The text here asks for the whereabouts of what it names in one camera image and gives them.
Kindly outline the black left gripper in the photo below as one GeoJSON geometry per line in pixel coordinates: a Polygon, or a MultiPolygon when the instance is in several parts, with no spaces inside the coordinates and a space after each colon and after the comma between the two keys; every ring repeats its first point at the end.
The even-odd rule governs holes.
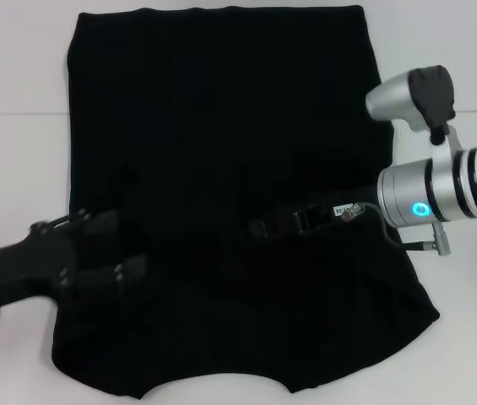
{"type": "Polygon", "coordinates": [[[32,224],[22,241],[0,248],[0,307],[36,296],[57,301],[65,289],[70,299],[123,297],[145,280],[146,256],[92,251],[77,260],[73,243],[118,229],[117,212],[83,209],[32,224]]]}

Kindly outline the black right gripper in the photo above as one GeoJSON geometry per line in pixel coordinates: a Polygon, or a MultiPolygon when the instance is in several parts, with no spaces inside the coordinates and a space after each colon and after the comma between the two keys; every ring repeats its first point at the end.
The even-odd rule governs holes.
{"type": "Polygon", "coordinates": [[[385,218],[381,209],[370,202],[354,202],[339,206],[313,204],[298,210],[279,210],[248,222],[253,240],[279,240],[309,235],[335,224],[348,224],[373,212],[385,235],[385,218]]]}

